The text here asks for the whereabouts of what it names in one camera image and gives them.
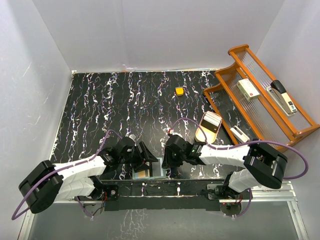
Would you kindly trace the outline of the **green card holder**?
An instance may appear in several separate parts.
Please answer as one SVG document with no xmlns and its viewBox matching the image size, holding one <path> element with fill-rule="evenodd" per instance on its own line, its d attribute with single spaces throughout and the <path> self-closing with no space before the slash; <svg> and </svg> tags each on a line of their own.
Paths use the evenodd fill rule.
<svg viewBox="0 0 320 240">
<path fill-rule="evenodd" d="M 132 178 L 134 180 L 152 180 L 165 179 L 166 171 L 162 168 L 163 158 L 158 157 L 158 162 L 148 162 L 146 170 L 135 172 L 132 171 Z"/>
</svg>

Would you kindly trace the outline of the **gold credit card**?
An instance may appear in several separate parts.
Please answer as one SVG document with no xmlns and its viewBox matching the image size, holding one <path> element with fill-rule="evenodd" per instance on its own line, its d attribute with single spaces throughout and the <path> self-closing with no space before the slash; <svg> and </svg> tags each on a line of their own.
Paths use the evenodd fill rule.
<svg viewBox="0 0 320 240">
<path fill-rule="evenodd" d="M 143 170 L 135 173 L 135 177 L 137 179 L 144 179 L 150 177 L 150 171 L 149 170 Z"/>
</svg>

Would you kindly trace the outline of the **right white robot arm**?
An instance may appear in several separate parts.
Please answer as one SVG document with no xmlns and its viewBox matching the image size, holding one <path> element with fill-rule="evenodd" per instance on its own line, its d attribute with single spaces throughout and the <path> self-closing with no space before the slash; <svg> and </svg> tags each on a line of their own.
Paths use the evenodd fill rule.
<svg viewBox="0 0 320 240">
<path fill-rule="evenodd" d="M 190 143 L 177 134 L 171 135 L 164 148 L 162 168 L 177 168 L 184 162 L 191 165 L 231 165 L 241 171 L 230 172 L 222 185 L 206 189 L 216 199 L 234 199 L 256 186 L 280 189 L 288 163 L 287 157 L 264 142 L 209 146 L 204 142 Z"/>
</svg>

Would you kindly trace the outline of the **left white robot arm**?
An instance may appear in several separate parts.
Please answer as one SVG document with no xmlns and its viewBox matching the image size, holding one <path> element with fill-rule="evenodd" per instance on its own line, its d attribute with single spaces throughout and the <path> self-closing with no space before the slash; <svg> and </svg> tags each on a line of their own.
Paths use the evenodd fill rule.
<svg viewBox="0 0 320 240">
<path fill-rule="evenodd" d="M 44 160 L 27 175 L 18 189 L 28 209 L 38 214 L 64 199 L 79 196 L 99 199 L 104 188 L 98 176 L 112 172 L 120 165 L 126 164 L 135 172 L 141 172 L 158 161 L 143 141 L 135 143 L 125 136 L 115 145 L 87 158 L 57 164 Z"/>
</svg>

